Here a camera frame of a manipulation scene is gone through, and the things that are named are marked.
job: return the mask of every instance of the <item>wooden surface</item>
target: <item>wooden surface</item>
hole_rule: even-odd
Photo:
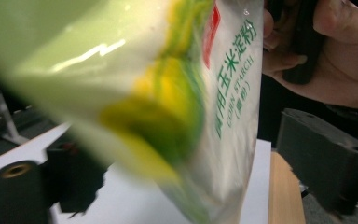
[[[271,154],[269,224],[305,224],[299,182],[276,152]]]

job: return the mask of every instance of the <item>finger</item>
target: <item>finger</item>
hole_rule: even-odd
[[[274,20],[272,19],[271,14],[265,9],[264,9],[263,19],[264,19],[263,34],[264,37],[267,37],[272,33],[274,27]]]
[[[337,41],[358,44],[358,7],[348,0],[319,0],[313,28]]]
[[[305,55],[296,55],[279,51],[264,52],[262,72],[265,75],[276,77],[282,74],[282,70],[303,64],[306,60],[307,57]]]
[[[348,80],[342,72],[331,64],[325,64],[323,67],[315,68],[312,79],[306,85],[297,85],[285,81],[281,71],[272,70],[266,75],[274,78],[286,89],[298,95],[325,104],[358,108],[358,83]]]
[[[275,49],[280,43],[280,35],[276,31],[272,31],[271,34],[264,38],[263,47],[265,49]]]

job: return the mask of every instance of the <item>plastic bag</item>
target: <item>plastic bag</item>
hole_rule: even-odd
[[[194,223],[236,223],[255,150],[257,0],[0,1],[0,80]]]

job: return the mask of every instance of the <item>black machine part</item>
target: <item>black machine part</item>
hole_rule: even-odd
[[[278,153],[328,212],[350,215],[358,203],[358,140],[311,114],[285,109]]]
[[[292,69],[283,71],[283,79],[295,84],[310,82],[319,53],[324,44],[324,36],[313,29],[313,12],[317,0],[298,0],[296,25],[292,35],[290,50],[299,55],[307,55],[307,61]],[[284,0],[269,0],[268,10],[275,21],[279,21],[284,9]]]
[[[46,149],[42,164],[18,161],[0,169],[0,224],[53,223],[49,208],[84,213],[103,186],[102,167],[66,135]]]

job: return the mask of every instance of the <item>food package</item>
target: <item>food package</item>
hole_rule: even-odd
[[[194,223],[238,223],[262,1],[0,0],[0,83]]]

